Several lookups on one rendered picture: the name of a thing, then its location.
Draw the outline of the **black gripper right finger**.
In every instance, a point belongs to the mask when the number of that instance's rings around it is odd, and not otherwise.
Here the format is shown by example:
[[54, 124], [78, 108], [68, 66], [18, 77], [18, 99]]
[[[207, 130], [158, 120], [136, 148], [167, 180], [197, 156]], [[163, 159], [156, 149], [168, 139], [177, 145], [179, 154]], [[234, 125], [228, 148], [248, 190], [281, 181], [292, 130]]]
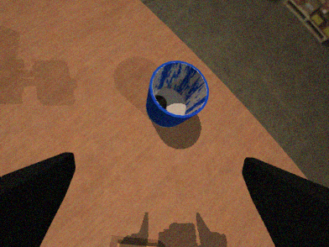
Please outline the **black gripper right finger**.
[[329, 247], [329, 187], [253, 157], [242, 176], [275, 247]]

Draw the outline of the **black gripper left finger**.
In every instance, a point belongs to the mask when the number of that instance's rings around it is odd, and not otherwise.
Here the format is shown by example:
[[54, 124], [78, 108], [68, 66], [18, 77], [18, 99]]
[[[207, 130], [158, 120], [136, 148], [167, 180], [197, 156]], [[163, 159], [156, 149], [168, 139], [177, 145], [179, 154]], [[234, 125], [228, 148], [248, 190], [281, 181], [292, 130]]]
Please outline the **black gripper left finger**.
[[0, 176], [0, 247], [39, 247], [75, 175], [62, 153]]

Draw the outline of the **blue mug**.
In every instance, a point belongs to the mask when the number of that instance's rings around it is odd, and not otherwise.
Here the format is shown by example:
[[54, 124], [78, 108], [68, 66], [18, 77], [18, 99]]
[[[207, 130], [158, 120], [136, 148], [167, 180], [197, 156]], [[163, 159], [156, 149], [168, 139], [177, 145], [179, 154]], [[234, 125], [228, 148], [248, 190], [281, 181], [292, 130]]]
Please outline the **blue mug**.
[[[153, 124], [173, 128], [197, 115], [208, 99], [206, 78], [194, 65], [182, 60], [169, 60], [152, 73], [146, 112]], [[165, 110], [155, 97], [163, 97]]]

